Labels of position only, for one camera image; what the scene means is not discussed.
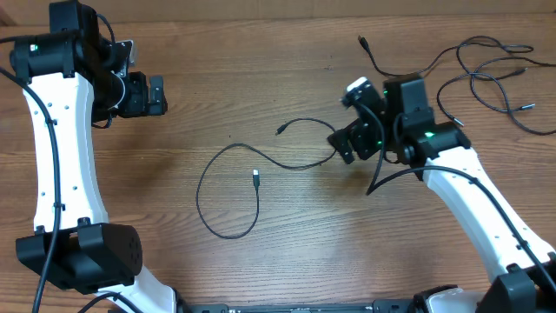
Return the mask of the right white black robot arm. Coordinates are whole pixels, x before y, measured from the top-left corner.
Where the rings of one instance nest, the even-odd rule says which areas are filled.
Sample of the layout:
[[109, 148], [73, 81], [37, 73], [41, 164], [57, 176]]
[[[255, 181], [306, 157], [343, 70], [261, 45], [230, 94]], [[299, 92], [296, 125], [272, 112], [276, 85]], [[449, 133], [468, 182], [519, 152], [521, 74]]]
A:
[[414, 174], [450, 209], [486, 269], [485, 292], [448, 284], [410, 300], [373, 304], [375, 312], [553, 312], [555, 249], [518, 215], [489, 178], [478, 153], [452, 122], [436, 123], [418, 74], [395, 77], [378, 91], [366, 77], [349, 84], [341, 103], [357, 112], [328, 137], [345, 163], [393, 152], [405, 169], [373, 178], [373, 193]]

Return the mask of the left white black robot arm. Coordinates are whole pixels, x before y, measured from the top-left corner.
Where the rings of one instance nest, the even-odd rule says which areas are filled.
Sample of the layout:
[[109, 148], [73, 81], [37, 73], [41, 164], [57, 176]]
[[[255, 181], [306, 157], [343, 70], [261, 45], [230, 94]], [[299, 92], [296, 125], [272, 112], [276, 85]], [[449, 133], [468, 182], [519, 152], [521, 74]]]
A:
[[5, 71], [23, 89], [36, 149], [34, 233], [17, 239], [17, 258], [38, 274], [38, 296], [52, 284], [125, 312], [184, 312], [144, 265], [136, 229], [109, 220], [92, 143], [115, 117], [165, 114], [163, 80], [133, 71], [134, 43], [103, 37], [106, 20], [88, 5], [51, 3], [49, 14], [48, 33], [13, 38]]

